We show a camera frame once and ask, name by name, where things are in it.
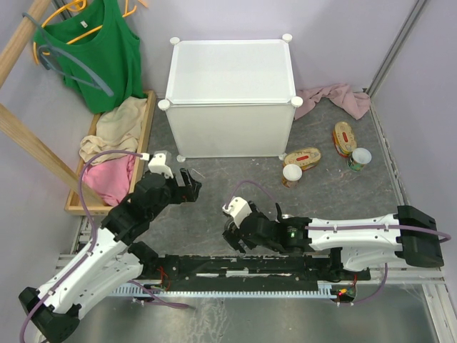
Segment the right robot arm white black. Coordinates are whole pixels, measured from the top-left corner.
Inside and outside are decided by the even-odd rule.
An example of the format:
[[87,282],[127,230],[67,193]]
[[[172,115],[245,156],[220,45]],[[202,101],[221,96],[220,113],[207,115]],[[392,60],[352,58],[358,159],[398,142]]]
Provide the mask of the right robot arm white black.
[[288,256],[330,251],[328,273],[335,279],[397,260],[441,268],[441,245],[451,238],[437,230],[433,217],[409,205],[394,214],[347,220],[291,217],[278,208],[269,219],[253,202],[234,197],[222,211],[229,217],[223,237],[234,250],[263,247]]

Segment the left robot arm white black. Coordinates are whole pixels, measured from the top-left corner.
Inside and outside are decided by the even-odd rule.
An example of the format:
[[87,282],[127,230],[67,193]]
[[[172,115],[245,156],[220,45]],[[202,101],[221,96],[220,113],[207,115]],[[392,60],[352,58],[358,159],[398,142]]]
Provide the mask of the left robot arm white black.
[[180,173],[182,186],[174,174],[146,172],[56,276],[20,293],[26,322],[33,323],[46,341],[64,342],[86,313],[115,288],[157,273],[158,254],[138,237],[168,205],[198,199],[201,182],[185,168]]

